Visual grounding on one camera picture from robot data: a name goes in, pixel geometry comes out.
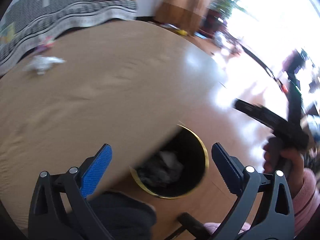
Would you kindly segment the pink sleeve right forearm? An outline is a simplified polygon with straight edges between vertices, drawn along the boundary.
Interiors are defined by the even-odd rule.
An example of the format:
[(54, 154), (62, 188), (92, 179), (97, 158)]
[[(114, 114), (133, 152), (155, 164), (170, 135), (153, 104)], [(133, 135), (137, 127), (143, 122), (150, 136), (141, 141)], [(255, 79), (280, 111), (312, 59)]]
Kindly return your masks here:
[(295, 213), (295, 236), (297, 236), (305, 228), (319, 206), (316, 177), (310, 169), (304, 169), (302, 188), (292, 202)]

